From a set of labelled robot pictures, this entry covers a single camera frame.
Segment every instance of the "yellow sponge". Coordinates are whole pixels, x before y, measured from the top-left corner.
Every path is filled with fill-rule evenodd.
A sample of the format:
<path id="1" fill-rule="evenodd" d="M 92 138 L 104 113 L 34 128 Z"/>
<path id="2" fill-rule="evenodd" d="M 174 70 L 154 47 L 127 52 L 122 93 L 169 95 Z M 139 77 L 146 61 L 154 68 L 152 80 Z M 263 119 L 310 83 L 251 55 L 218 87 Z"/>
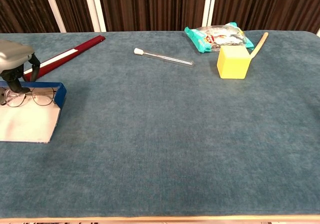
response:
<path id="1" fill-rule="evenodd" d="M 216 64 L 223 79 L 244 79 L 251 57 L 243 45 L 223 45 Z"/>

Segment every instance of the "white cap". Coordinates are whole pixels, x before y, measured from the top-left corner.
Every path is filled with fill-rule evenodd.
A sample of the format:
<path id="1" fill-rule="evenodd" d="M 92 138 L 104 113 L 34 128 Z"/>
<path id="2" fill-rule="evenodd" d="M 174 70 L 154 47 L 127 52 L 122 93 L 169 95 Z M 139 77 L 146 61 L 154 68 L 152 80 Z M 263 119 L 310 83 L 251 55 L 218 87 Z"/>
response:
<path id="1" fill-rule="evenodd" d="M 141 50 L 139 48 L 135 48 L 133 52 L 134 52 L 134 54 L 140 55 L 140 56 L 142 56 L 144 54 L 144 50 Z"/>

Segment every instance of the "gray robot arm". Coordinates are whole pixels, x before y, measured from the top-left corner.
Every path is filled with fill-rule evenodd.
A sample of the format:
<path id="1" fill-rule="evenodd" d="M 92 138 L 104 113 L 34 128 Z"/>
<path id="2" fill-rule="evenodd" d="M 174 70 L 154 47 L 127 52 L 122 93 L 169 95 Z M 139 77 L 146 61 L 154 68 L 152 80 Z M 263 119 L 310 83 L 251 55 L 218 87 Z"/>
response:
<path id="1" fill-rule="evenodd" d="M 24 63 L 27 61 L 32 64 L 31 81 L 34 82 L 40 69 L 40 61 L 35 56 L 34 49 L 17 42 L 0 40 L 0 77 L 15 93 L 30 91 L 28 88 L 22 87 L 19 81 L 19 78 L 24 75 Z"/>

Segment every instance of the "teal plastic bag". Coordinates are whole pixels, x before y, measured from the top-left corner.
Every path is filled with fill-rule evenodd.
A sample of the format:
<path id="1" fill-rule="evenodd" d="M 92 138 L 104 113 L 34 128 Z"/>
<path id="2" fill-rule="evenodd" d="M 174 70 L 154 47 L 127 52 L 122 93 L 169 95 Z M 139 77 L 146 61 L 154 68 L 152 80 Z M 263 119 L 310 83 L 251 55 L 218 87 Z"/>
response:
<path id="1" fill-rule="evenodd" d="M 253 50 L 253 43 L 237 27 L 237 23 L 230 22 L 226 25 L 205 26 L 197 29 L 186 27 L 184 32 L 192 40 L 197 50 L 201 53 L 218 52 L 220 46 L 238 45 Z"/>

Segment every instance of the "table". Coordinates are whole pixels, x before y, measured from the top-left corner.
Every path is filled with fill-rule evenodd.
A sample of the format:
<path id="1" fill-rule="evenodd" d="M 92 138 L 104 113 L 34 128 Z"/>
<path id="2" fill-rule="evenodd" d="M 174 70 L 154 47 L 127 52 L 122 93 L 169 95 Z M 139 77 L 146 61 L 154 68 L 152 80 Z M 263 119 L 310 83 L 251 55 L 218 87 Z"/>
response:
<path id="1" fill-rule="evenodd" d="M 320 38 L 269 31 L 244 80 L 182 31 L 0 38 L 44 61 L 98 34 L 39 79 L 67 89 L 51 142 L 0 143 L 1 222 L 320 219 Z"/>

